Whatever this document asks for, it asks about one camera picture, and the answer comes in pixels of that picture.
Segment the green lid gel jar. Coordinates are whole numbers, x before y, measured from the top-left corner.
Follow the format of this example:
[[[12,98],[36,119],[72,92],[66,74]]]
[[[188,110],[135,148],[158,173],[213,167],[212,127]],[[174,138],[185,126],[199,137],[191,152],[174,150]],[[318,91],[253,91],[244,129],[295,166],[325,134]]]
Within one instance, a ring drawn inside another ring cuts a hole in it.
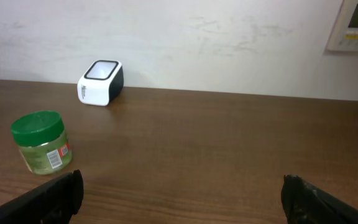
[[[11,124],[12,137],[28,169],[49,175],[67,166],[73,153],[60,113],[36,111]]]

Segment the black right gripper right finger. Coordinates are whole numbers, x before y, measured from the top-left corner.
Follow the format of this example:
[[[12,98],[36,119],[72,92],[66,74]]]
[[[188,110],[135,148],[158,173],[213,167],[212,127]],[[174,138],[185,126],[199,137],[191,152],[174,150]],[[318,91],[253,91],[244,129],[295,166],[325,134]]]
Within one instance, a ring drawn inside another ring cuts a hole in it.
[[[358,210],[297,175],[285,175],[281,191],[288,224],[358,224]]]

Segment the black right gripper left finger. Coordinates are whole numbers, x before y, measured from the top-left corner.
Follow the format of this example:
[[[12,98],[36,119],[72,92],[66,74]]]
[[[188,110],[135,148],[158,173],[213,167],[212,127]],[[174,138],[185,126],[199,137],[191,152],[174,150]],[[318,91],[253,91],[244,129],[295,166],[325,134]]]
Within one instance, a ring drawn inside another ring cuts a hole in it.
[[[0,206],[0,224],[69,223],[81,207],[81,172],[62,174]]]

